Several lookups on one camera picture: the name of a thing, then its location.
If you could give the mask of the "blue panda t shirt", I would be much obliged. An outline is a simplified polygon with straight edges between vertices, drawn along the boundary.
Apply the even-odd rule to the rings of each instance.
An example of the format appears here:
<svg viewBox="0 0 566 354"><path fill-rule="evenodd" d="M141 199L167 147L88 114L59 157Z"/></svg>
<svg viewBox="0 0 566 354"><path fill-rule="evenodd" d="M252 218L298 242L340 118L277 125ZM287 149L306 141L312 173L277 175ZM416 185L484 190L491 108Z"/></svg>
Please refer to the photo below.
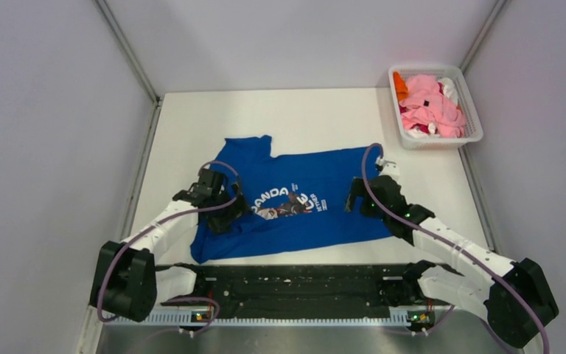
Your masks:
<svg viewBox="0 0 566 354"><path fill-rule="evenodd" d="M363 164L364 147L273 157L271 143L268 135L226 139L212 169L229 174L226 163L239 173L251 211L221 235L199 225L190 246L197 263L391 236L382 221L345 210L354 178L378 175L378 151Z"/></svg>

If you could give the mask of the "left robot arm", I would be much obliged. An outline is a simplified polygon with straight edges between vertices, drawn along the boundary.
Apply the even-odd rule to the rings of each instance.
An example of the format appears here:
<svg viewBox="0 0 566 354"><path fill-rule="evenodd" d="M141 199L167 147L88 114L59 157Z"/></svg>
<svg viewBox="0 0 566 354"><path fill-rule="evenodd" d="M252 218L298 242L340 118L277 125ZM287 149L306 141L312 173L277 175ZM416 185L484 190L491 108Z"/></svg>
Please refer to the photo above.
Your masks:
<svg viewBox="0 0 566 354"><path fill-rule="evenodd" d="M171 269L158 265L159 259L199 226L223 235L231 231L235 220L251 214L239 173L227 165L232 174L228 177L213 170L214 164L205 163L197 181L174 194L143 229L101 247L89 298L101 322L120 317L135 322L146 319L157 304L165 301L161 292L178 287L174 276L158 277L159 272Z"/></svg>

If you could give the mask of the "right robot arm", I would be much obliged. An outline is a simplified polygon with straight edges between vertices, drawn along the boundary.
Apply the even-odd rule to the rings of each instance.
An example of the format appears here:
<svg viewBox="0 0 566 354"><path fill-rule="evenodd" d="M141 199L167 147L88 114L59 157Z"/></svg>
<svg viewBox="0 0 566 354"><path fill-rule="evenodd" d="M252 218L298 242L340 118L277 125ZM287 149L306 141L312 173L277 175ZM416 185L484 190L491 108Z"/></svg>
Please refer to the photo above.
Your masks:
<svg viewBox="0 0 566 354"><path fill-rule="evenodd" d="M505 344L524 348L559 315L541 266L512 260L471 242L419 204L409 204L390 176L352 180L345 209L382 221L388 231L439 263L421 260L406 266L402 292L422 304L441 300L477 316Z"/></svg>

